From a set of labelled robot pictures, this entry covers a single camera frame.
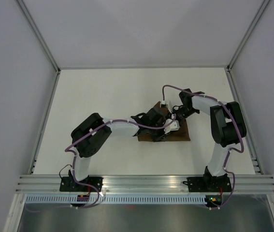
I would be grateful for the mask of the brown cloth napkin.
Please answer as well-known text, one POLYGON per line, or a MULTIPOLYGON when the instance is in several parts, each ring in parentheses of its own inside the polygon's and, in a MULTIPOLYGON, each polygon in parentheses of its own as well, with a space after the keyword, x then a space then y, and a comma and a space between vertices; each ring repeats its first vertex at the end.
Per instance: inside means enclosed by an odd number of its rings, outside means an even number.
MULTIPOLYGON (((160 110, 163 108, 160 108, 160 102, 157 102, 153 107, 156 107, 160 110)), ((148 129, 164 129, 164 126, 162 127, 149 127, 148 129)), ((179 128, 178 131, 172 131, 167 134, 167 142, 179 142, 179 141, 190 141, 189 132, 186 120, 183 123, 183 125, 179 128)), ((149 138, 146 138, 145 136, 139 137, 139 142, 149 142, 149 138)))

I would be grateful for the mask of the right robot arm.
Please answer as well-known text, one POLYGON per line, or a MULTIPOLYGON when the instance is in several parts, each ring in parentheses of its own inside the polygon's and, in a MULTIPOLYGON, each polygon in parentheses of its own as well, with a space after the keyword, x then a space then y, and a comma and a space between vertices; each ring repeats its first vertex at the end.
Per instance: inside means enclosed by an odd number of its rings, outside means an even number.
POLYGON ((210 117, 211 135, 215 142, 210 162, 204 174, 188 177, 183 184, 189 192, 232 192, 228 175, 227 162, 232 151, 243 153, 243 138, 246 137, 246 125, 239 103, 222 101, 205 95, 203 92, 192 93, 190 89, 180 89, 179 98, 182 106, 176 114, 187 118, 194 113, 204 112, 210 117))

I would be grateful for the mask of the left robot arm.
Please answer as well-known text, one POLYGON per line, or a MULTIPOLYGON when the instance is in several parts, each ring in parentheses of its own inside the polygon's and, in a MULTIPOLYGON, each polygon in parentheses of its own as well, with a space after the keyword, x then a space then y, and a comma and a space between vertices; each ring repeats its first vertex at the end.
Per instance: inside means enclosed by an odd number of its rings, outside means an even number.
POLYGON ((127 119, 107 119, 92 113, 72 133, 72 143, 65 152, 73 154, 71 169, 67 177, 61 178, 61 192, 90 192, 99 186, 89 177, 91 158, 101 149, 106 140, 114 136, 150 135, 153 141, 165 139, 179 129, 176 115, 164 116, 156 108, 127 119))

